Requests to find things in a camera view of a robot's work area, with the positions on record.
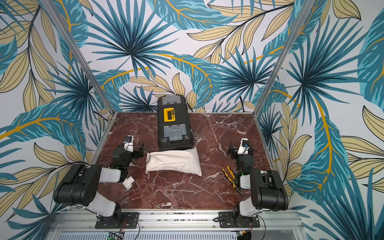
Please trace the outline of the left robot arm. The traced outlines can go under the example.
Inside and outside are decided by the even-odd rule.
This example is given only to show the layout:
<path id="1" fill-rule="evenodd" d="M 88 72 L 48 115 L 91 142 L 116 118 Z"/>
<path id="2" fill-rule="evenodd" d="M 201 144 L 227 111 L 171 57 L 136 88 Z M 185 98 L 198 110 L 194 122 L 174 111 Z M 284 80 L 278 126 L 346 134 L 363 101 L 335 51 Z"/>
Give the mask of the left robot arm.
<path id="1" fill-rule="evenodd" d="M 126 150 L 119 146 L 113 151 L 108 168 L 101 165 L 74 164 L 54 191 L 54 201 L 66 206 L 77 206 L 97 218 L 96 229 L 135 229 L 139 213 L 123 213 L 121 205 L 98 192 L 100 183 L 119 183 L 129 187 L 135 181 L 128 177 L 132 160 L 144 156 L 144 146 Z"/>

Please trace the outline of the cream cloth soil bag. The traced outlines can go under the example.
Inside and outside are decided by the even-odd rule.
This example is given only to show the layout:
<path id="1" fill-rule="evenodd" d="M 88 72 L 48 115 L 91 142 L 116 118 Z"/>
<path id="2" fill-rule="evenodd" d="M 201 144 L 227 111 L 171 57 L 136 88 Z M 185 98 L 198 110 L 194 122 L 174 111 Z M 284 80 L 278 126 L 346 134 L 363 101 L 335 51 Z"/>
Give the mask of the cream cloth soil bag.
<path id="1" fill-rule="evenodd" d="M 202 176 L 197 148 L 147 153 L 146 172 L 177 171 Z"/>

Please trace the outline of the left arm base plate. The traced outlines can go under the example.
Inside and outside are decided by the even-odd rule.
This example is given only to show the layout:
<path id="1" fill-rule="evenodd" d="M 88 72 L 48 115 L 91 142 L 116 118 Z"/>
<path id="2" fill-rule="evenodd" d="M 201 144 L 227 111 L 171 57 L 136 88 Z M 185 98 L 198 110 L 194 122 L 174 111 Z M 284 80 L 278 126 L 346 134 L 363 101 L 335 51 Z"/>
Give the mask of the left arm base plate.
<path id="1" fill-rule="evenodd" d="M 111 217 L 97 216 L 95 229 L 135 229 L 138 226 L 139 212 L 122 212 Z"/>

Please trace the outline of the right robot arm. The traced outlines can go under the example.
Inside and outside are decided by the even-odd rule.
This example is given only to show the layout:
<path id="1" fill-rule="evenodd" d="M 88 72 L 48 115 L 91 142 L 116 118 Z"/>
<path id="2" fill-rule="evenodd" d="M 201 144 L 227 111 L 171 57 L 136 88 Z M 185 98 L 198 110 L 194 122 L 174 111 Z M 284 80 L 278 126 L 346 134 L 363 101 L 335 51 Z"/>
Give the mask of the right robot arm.
<path id="1" fill-rule="evenodd" d="M 231 214 L 220 217 L 222 228 L 251 227 L 258 214 L 266 211 L 285 211 L 289 207 L 288 194 L 278 171 L 262 171 L 254 167 L 255 149 L 250 141 L 241 139 L 239 147 L 230 143 L 227 154 L 236 162 L 237 170 L 222 169 L 226 178 L 241 195 L 249 191 L 250 197 L 240 201 Z"/>

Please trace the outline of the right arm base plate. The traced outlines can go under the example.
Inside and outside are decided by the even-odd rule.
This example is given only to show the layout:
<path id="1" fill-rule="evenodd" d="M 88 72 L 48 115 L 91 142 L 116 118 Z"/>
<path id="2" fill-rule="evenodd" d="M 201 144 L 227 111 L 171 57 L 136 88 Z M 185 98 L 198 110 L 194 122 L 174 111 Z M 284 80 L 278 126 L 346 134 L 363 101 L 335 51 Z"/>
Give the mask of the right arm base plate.
<path id="1" fill-rule="evenodd" d="M 258 218 L 244 217 L 235 212 L 219 212 L 219 216 L 213 219 L 214 222 L 219 223 L 220 228 L 259 228 L 260 222 Z"/>

